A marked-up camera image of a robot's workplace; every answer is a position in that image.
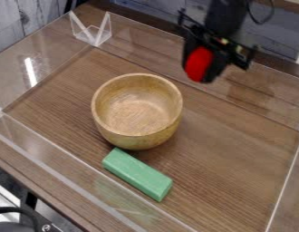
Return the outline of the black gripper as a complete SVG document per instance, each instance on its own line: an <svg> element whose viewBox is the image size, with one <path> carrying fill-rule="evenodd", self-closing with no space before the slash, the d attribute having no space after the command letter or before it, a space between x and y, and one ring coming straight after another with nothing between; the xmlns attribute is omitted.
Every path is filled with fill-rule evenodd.
<svg viewBox="0 0 299 232"><path fill-rule="evenodd" d="M184 29L185 42L182 50L182 68L188 71L200 62L198 49L205 47L213 52L213 60L205 71L201 83L210 83L218 77L229 64L246 70L254 56L254 45L249 45L238 38L238 31L245 11L236 18L229 11L209 10L204 24L178 11L177 25Z"/></svg>

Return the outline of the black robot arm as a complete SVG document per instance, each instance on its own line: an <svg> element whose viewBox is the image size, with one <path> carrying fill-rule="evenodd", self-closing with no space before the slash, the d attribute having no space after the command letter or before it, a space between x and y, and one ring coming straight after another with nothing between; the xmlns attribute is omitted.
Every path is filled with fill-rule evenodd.
<svg viewBox="0 0 299 232"><path fill-rule="evenodd" d="M177 26L184 35L181 66L193 82L212 83L230 64L250 66L257 45L242 40L240 28L248 14L242 0L212 0L204 22L178 10Z"/></svg>

